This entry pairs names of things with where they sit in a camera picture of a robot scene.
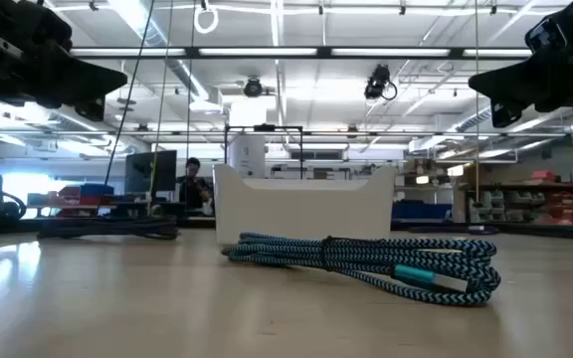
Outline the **white round pillar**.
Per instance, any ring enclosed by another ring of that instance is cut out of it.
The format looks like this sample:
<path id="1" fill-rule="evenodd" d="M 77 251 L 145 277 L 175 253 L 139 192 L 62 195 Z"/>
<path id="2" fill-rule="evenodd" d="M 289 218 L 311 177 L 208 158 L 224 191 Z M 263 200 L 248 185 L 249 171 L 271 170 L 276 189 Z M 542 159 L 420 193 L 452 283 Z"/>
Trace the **white round pillar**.
<path id="1" fill-rule="evenodd" d="M 266 143 L 259 135 L 237 135 L 228 144 L 228 163 L 242 178 L 264 179 Z"/>

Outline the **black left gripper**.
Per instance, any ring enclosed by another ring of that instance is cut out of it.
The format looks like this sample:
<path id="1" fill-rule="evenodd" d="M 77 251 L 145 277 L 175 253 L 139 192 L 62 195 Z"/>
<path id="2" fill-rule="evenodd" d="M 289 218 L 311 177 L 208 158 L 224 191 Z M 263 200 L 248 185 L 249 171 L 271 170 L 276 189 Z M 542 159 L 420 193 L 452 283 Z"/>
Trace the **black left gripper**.
<path id="1" fill-rule="evenodd" d="M 0 101 L 73 105 L 79 116 L 102 122 L 104 97 L 127 75 L 72 58 L 71 47 L 72 28 L 42 1 L 0 0 Z"/>

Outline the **blue storage bins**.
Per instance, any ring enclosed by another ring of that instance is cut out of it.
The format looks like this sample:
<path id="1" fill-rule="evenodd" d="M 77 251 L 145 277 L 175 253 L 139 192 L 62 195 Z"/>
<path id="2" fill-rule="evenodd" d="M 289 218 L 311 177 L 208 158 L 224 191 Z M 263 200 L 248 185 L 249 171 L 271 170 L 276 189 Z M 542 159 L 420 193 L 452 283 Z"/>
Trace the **blue storage bins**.
<path id="1" fill-rule="evenodd" d="M 423 201 L 402 200 L 393 204 L 391 220 L 444 220 L 451 210 L 451 204 L 430 204 Z"/>

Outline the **LED light bar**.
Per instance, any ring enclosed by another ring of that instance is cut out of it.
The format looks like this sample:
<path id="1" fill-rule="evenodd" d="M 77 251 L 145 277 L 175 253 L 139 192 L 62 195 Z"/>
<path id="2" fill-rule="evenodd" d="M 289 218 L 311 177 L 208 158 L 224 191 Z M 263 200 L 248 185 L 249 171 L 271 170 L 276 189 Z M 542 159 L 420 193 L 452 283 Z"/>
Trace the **LED light bar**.
<path id="1" fill-rule="evenodd" d="M 522 60 L 520 48 L 438 47 L 79 47 L 71 54 L 81 59 L 390 59 L 390 60 Z"/>

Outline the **black aluminium rig frame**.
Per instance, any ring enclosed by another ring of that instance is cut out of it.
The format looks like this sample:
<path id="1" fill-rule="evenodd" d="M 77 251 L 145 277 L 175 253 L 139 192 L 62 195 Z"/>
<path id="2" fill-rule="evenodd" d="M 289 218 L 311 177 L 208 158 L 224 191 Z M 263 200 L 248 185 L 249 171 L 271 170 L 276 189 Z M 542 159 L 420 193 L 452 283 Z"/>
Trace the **black aluminium rig frame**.
<path id="1" fill-rule="evenodd" d="M 318 239 L 328 235 L 363 239 L 385 236 L 382 229 L 357 222 L 338 224 L 311 224 L 294 221 L 259 221 L 250 223 L 218 223 L 209 218 L 196 219 L 32 219 L 21 221 L 0 220 L 0 234 L 36 232 L 43 238 L 78 238 L 84 236 L 137 236 L 154 240 L 173 240 L 180 229 L 215 229 L 223 241 L 236 239 L 243 232 L 286 236 L 291 238 Z M 450 222 L 394 221 L 392 231 L 422 234 L 470 234 L 476 236 L 498 233 L 518 234 L 573 240 L 573 225 L 552 224 L 463 224 Z"/>

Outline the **shelf with grey red bins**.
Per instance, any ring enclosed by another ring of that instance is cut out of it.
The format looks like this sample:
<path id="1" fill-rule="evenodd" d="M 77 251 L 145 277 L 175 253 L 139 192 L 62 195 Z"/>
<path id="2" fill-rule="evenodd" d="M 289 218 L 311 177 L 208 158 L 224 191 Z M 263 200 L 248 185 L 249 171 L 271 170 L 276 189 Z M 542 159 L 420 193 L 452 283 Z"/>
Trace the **shelf with grey red bins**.
<path id="1" fill-rule="evenodd" d="M 525 180 L 463 184 L 470 223 L 573 225 L 573 180 L 535 171 Z"/>

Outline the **white plastic bin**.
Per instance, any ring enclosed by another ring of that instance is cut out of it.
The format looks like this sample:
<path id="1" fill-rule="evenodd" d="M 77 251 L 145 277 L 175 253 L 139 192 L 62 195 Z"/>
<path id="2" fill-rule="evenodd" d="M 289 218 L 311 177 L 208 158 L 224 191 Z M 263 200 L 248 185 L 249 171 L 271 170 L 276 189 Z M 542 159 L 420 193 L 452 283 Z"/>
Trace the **white plastic bin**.
<path id="1" fill-rule="evenodd" d="M 217 242 L 242 233 L 318 240 L 378 240 L 390 235 L 395 170 L 367 180 L 243 179 L 229 165 L 213 168 Z"/>

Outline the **thin yellow vertical rod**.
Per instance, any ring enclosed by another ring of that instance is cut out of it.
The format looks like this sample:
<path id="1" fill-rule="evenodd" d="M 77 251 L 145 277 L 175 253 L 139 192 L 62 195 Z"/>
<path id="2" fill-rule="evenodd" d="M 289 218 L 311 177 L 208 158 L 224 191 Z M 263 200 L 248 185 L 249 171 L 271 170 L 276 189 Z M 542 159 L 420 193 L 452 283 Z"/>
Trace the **thin yellow vertical rod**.
<path id="1" fill-rule="evenodd" d="M 475 21 L 475 75 L 479 74 L 479 31 L 478 31 L 478 24 L 479 24 L 479 10 L 478 10 L 478 0 L 474 0 L 475 5 L 475 14 L 474 14 L 474 21 Z M 479 119 L 480 113 L 480 98 L 479 93 L 476 93 L 476 100 L 475 100 L 475 110 L 476 110 L 476 119 Z M 475 150 L 475 199 L 474 199 L 474 208 L 478 208 L 482 206 L 482 203 L 479 201 L 480 192 L 479 192 L 479 153 L 480 153 L 480 139 L 479 139 L 479 123 L 476 125 L 476 150 Z"/>

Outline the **black round ceiling fixture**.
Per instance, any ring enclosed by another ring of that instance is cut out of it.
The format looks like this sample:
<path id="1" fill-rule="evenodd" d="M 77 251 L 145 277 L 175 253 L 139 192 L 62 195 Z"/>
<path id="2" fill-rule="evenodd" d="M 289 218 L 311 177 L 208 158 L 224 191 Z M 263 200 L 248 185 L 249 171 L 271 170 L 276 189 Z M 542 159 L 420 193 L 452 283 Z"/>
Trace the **black round ceiling fixture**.
<path id="1" fill-rule="evenodd" d="M 264 87 L 258 77 L 248 77 L 243 88 L 246 97 L 259 97 L 264 93 Z"/>

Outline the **blue storage box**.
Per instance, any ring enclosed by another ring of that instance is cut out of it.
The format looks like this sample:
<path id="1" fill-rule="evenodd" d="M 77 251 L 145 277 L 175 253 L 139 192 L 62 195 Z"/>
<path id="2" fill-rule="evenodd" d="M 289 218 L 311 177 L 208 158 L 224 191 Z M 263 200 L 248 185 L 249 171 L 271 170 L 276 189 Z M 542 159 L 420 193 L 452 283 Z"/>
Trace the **blue storage box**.
<path id="1" fill-rule="evenodd" d="M 80 186 L 80 195 L 84 196 L 111 196 L 114 194 L 114 188 L 104 184 L 85 183 Z"/>

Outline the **black computer monitor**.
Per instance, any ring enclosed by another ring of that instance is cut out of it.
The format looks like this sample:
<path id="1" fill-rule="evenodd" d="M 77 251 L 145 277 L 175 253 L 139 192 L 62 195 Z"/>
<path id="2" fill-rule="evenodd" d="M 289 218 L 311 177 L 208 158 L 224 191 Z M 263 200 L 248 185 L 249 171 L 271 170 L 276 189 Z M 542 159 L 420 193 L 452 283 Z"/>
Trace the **black computer monitor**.
<path id="1" fill-rule="evenodd" d="M 176 187 L 177 151 L 166 150 L 127 155 L 124 192 L 142 194 L 174 191 Z"/>

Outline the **red storage box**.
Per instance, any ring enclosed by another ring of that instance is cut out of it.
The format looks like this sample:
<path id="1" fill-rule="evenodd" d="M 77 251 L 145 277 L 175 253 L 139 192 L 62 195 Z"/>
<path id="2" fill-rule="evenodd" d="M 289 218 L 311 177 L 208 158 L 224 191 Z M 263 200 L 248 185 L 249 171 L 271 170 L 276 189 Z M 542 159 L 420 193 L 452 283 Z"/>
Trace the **red storage box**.
<path id="1" fill-rule="evenodd" d="M 82 187 L 80 185 L 65 186 L 58 192 L 58 198 L 68 205 L 82 205 Z"/>

